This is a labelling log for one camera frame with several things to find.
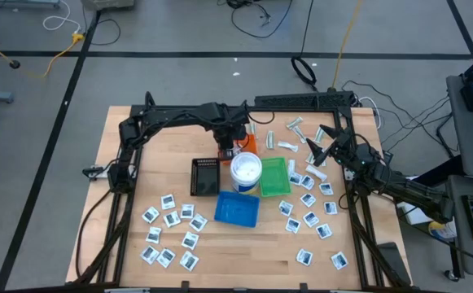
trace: green tray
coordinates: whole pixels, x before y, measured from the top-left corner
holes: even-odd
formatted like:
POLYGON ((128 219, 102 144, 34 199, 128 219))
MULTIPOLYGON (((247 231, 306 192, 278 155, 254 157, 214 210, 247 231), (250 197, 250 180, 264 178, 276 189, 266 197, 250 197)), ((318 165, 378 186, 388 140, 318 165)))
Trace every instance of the green tray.
POLYGON ((262 197, 289 195, 291 193, 285 158, 261 159, 261 166, 260 188, 262 197))

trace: wooden tabletop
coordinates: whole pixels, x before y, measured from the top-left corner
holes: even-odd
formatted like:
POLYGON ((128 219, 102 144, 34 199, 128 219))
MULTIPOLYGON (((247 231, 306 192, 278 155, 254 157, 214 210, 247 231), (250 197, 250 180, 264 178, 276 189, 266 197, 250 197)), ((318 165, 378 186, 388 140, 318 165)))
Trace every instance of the wooden tabletop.
MULTIPOLYGON (((100 142, 97 164, 106 164, 116 157, 119 146, 118 124, 129 115, 130 107, 110 107, 103 137, 100 142)), ((271 113, 255 112, 257 120, 269 120, 271 113)), ((269 125, 257 125, 257 146, 261 158, 284 156, 286 160, 296 160, 296 172, 305 175, 309 154, 306 144, 285 127, 288 122, 301 116, 300 129, 308 138, 313 138, 319 124, 333 126, 332 114, 327 113, 276 113, 276 118, 269 125), (285 148, 274 150, 265 148, 265 136, 269 130, 275 133, 275 142, 279 140, 299 146, 297 153, 285 148)), ((365 136, 370 144, 381 150, 379 135, 375 127, 371 109, 353 108, 353 123, 357 133, 365 136)), ((325 135, 323 146, 329 146, 331 139, 325 135)), ((261 198, 258 224, 256 228, 244 228, 213 220, 217 197, 190 196, 191 159, 216 156, 217 145, 212 139, 212 132, 205 132, 199 126, 187 126, 163 129, 147 143, 142 152, 142 162, 138 173, 138 184, 134 198, 134 209, 129 227, 129 237, 125 250, 124 268, 121 286, 180 287, 182 281, 189 281, 196 288, 264 288, 264 289, 299 289, 301 282, 310 289, 360 289, 357 262, 353 248, 352 227, 347 211, 339 209, 338 215, 329 216, 323 211, 323 202, 337 202, 344 193, 344 180, 341 167, 333 160, 326 161, 326 167, 318 169, 324 172, 332 184, 334 195, 323 195, 317 184, 311 190, 317 201, 307 208, 300 201, 300 196, 307 190, 301 186, 292 186, 290 195, 273 198, 261 198), (160 196, 173 194, 177 207, 163 211, 160 196), (280 214, 278 205, 286 200, 294 205, 291 216, 301 222, 298 234, 285 230, 287 218, 280 214), (186 231, 196 233, 187 221, 168 228, 163 215, 173 210, 180 211, 183 203, 193 203, 195 212, 199 212, 209 222, 199 232, 199 242, 192 252, 199 257, 199 263, 192 273, 180 266, 179 261, 186 251, 181 246, 186 231), (142 214, 149 207, 155 207, 160 216, 152 225, 142 219, 142 214), (320 219, 318 225, 329 224, 333 235, 321 240, 315 226, 309 228, 302 219, 307 212, 313 211, 320 219), (160 245, 147 243, 145 238, 150 226, 162 228, 160 245), (176 253, 176 257, 167 269, 155 262, 149 265, 142 260, 140 253, 151 244, 161 251, 167 247, 176 253), (313 253, 310 266, 296 261, 296 254, 301 249, 313 253), (331 256, 342 251, 348 259, 348 266, 337 270, 331 263, 331 256)), ((221 167, 221 188, 231 190, 229 168, 221 167)), ((90 183, 83 216, 90 207, 107 191, 107 180, 90 183)), ((376 195, 369 197, 370 210, 374 221, 375 236, 378 243, 395 242, 409 271, 405 247, 392 202, 376 195)), ((85 227, 81 245, 81 271, 94 259, 103 245, 107 220, 111 208, 112 196, 105 200, 91 215, 85 227)), ((374 285, 370 254, 363 245, 366 255, 366 269, 370 285, 374 285)), ((110 254, 107 279, 112 279, 116 259, 116 248, 110 254)), ((75 274, 75 251, 68 269, 67 280, 72 281, 75 274)))

